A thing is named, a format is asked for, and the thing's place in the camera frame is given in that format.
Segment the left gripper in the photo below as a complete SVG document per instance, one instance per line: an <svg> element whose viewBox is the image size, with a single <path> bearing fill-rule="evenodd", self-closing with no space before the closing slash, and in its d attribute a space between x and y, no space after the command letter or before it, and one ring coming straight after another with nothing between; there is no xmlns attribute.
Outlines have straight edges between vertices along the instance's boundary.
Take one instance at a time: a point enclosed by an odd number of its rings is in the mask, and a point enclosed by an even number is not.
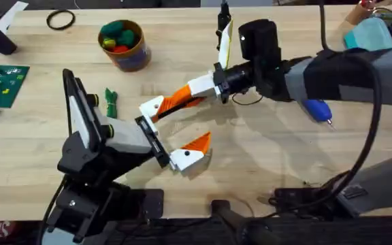
<svg viewBox="0 0 392 245"><path fill-rule="evenodd" d="M142 103L140 112L155 123L164 100L158 96ZM211 133L207 132L168 155L142 116L127 122L103 117L97 110L72 109L71 117L76 130L63 144L57 169L72 178L117 178L152 158L162 168L170 164L183 172L210 149Z"/></svg>

